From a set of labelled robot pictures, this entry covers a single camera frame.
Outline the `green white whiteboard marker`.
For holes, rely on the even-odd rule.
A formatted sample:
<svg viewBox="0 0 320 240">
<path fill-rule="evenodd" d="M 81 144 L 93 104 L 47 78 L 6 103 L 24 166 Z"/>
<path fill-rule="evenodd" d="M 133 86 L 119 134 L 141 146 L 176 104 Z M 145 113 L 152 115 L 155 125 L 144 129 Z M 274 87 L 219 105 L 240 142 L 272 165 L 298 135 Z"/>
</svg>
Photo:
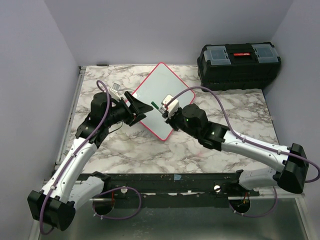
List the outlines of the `green white whiteboard marker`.
<svg viewBox="0 0 320 240">
<path fill-rule="evenodd" d="M 151 105 L 152 105 L 155 109 L 157 109 L 157 110 L 160 109 L 160 108 L 158 107 L 158 105 L 157 105 L 154 101 L 151 102 Z"/>
</svg>

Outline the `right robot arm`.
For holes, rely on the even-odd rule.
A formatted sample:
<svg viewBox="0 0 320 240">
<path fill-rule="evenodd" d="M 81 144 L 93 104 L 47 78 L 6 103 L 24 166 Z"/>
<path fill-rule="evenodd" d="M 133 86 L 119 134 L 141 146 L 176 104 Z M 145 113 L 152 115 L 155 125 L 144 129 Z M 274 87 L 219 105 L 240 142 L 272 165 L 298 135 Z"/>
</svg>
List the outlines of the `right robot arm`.
<svg viewBox="0 0 320 240">
<path fill-rule="evenodd" d="M 258 161 L 265 168 L 241 170 L 239 178 L 230 183 L 230 191 L 241 196 L 247 190 L 261 187 L 280 187 L 301 194 L 304 190 L 309 163 L 303 147 L 276 145 L 232 132 L 231 128 L 208 120 L 207 114 L 196 104 L 161 107 L 165 122 L 175 131 L 181 130 L 210 150 L 238 154 Z"/>
</svg>

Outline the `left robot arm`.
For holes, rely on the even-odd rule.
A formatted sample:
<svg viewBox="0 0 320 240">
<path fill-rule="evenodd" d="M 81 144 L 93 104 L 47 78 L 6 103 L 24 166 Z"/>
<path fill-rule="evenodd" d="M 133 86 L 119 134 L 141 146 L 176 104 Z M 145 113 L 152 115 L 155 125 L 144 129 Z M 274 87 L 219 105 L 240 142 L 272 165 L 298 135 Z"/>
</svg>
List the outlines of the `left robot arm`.
<svg viewBox="0 0 320 240">
<path fill-rule="evenodd" d="M 109 176 L 100 172 L 94 172 L 82 189 L 74 189 L 74 184 L 108 136 L 111 126 L 122 122 L 131 127 L 153 110 L 151 105 L 136 99 L 128 91 L 124 96 L 126 100 L 114 99 L 105 92 L 93 96 L 90 112 L 77 128 L 64 161 L 40 191 L 33 190 L 27 197 L 34 220 L 50 225 L 52 229 L 65 231 L 81 202 L 95 195 L 104 198 L 110 194 L 111 185 L 106 182 Z"/>
</svg>

